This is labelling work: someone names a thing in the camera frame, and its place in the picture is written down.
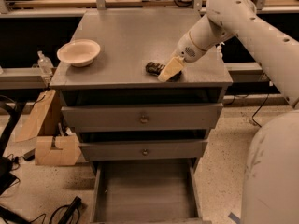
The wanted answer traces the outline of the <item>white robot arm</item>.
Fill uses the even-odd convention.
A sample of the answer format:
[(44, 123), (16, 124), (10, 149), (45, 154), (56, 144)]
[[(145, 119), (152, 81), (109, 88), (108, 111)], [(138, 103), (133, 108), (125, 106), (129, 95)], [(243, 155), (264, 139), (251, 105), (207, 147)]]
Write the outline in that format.
[(213, 46), (236, 37), (292, 111), (253, 137), (246, 161), (240, 224), (299, 224), (299, 43), (256, 15), (250, 0), (207, 0), (206, 15), (178, 42), (162, 82)]

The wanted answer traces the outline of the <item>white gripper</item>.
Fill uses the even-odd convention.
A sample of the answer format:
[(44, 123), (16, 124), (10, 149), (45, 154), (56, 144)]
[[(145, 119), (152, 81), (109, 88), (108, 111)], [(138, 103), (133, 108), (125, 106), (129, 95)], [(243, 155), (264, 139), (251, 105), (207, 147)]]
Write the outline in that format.
[(191, 39), (191, 33), (186, 33), (177, 43), (173, 57), (170, 59), (166, 67), (161, 71), (158, 79), (166, 82), (168, 79), (183, 70), (186, 63), (198, 61), (206, 54), (206, 51), (200, 49)]

